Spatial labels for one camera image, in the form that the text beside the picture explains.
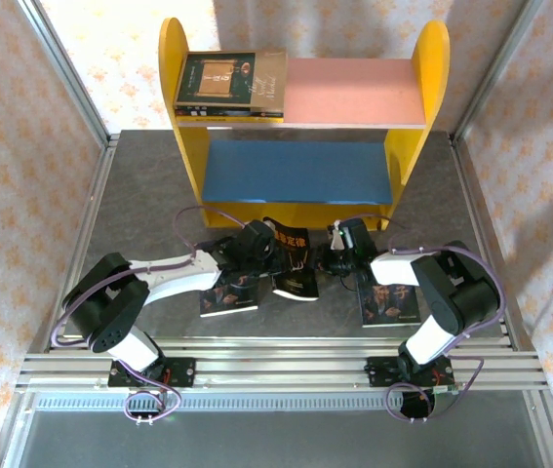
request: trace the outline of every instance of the bookshelf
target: bookshelf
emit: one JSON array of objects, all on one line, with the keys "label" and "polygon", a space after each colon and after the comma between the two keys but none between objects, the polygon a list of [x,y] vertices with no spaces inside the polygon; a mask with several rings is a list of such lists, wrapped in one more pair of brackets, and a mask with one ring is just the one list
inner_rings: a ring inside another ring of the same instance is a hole
[{"label": "bookshelf", "polygon": [[[283,123],[180,123],[173,103],[187,51],[180,22],[165,19],[162,93],[196,201],[243,220],[271,216],[308,228],[359,213],[393,214],[441,107],[450,68],[448,30],[435,20],[423,27],[411,58],[290,58]],[[388,132],[384,144],[211,141],[209,128]],[[217,214],[203,217],[210,227],[232,226]],[[364,221],[375,229],[376,219]]]}]

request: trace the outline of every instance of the wall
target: wall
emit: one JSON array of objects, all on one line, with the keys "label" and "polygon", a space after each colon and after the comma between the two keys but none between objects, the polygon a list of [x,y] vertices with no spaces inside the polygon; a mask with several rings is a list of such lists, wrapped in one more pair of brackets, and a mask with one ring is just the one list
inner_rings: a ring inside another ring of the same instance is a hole
[{"label": "wall", "polygon": [[193,50],[286,47],[292,57],[409,58],[444,20],[452,71],[437,129],[451,131],[521,0],[41,0],[108,130],[170,127],[159,88],[161,22]]},{"label": "wall", "polygon": [[545,0],[467,136],[473,167],[553,391],[553,0]]},{"label": "wall", "polygon": [[0,429],[71,254],[99,148],[15,0],[0,0]]}]

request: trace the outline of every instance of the blue shelf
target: blue shelf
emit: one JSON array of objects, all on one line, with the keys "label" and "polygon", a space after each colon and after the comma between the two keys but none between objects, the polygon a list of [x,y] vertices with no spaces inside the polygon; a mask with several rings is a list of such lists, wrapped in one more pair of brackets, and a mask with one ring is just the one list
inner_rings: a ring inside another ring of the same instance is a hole
[{"label": "blue shelf", "polygon": [[205,202],[390,205],[382,143],[212,140]]}]

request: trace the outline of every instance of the black mount plate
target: black mount plate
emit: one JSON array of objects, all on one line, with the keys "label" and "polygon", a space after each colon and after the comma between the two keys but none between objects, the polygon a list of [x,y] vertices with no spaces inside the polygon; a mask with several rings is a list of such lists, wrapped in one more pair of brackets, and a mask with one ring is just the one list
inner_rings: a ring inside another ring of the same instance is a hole
[{"label": "black mount plate", "polygon": [[[397,357],[367,358],[365,372],[371,387],[389,387],[404,381],[398,372]],[[452,362],[445,357],[437,358],[434,366],[414,374],[409,383],[422,388],[446,386],[449,387],[446,391],[452,391],[455,386]]]},{"label": "black mount plate", "polygon": [[[165,382],[171,387],[192,387],[196,375],[196,360],[194,358],[164,358],[163,375],[168,376]],[[111,363],[109,370],[109,387],[146,387],[147,383],[137,380],[116,361]]]}]

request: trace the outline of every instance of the pink shelf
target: pink shelf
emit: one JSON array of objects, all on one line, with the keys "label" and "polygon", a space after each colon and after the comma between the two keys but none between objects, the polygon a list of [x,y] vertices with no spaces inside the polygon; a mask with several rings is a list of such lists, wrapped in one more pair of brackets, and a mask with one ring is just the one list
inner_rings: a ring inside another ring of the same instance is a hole
[{"label": "pink shelf", "polygon": [[282,124],[183,122],[212,128],[422,129],[421,91],[409,59],[290,58]]}]

